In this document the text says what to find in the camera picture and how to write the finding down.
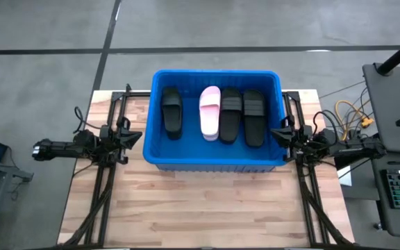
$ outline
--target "slide sandal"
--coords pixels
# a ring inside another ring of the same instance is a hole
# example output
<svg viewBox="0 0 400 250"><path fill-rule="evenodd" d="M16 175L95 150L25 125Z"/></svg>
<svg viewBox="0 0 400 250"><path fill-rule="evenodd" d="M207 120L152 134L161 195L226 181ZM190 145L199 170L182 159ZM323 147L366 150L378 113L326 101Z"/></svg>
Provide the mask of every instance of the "slide sandal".
<svg viewBox="0 0 400 250"><path fill-rule="evenodd" d="M163 89L161 110L167 137L171 140L180 139L183 103L176 87Z"/></svg>
<svg viewBox="0 0 400 250"><path fill-rule="evenodd" d="M265 98L257 90L243 94L244 139L250 147L260 147L266 133Z"/></svg>
<svg viewBox="0 0 400 250"><path fill-rule="evenodd" d="M200 127L207 141L219 137L220 89L216 86L207 87L200 95Z"/></svg>
<svg viewBox="0 0 400 250"><path fill-rule="evenodd" d="M242 116L242 95L234 87L222 91L220 105L219 137L223 143L232 144L239 133Z"/></svg>

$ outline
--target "black slide sandal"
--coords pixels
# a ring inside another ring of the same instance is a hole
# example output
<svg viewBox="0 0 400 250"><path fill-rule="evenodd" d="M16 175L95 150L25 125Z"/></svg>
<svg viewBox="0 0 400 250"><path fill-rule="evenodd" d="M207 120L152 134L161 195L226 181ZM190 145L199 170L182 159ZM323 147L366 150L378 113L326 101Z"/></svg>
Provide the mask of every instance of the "black slide sandal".
<svg viewBox="0 0 400 250"><path fill-rule="evenodd" d="M239 134L242 116L242 95L234 87L222 91L219 117L219 138L223 143L232 144Z"/></svg>
<svg viewBox="0 0 400 250"><path fill-rule="evenodd" d="M167 137L171 140L180 139L183 103L176 87L163 89L161 110Z"/></svg>
<svg viewBox="0 0 400 250"><path fill-rule="evenodd" d="M260 147L266 133L265 98L257 90L243 94L244 139L250 147Z"/></svg>

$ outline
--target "wooden tabletop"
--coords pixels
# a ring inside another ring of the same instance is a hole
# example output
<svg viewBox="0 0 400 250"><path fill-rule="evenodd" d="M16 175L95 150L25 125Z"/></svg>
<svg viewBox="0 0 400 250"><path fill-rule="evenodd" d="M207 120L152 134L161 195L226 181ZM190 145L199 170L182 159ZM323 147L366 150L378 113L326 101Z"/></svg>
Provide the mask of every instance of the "wooden tabletop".
<svg viewBox="0 0 400 250"><path fill-rule="evenodd" d="M321 110L317 91L297 91L305 121L313 125L313 115ZM94 92L87 122L106 123L111 93ZM262 174L161 172L142 155L148 107L146 97L127 102L131 130L142 131L143 136L127 151L129 164L117 165L105 247L309 245L293 162ZM317 125L319 130L325 127L322 117ZM97 129L91 130L98 135ZM75 171L89 164L78 160ZM96 174L93 166L73 179L58 243L69 239L88 214ZM336 169L319 165L316 174L326 214L345 238L354 241ZM320 238L315 215L313 221Z"/></svg>

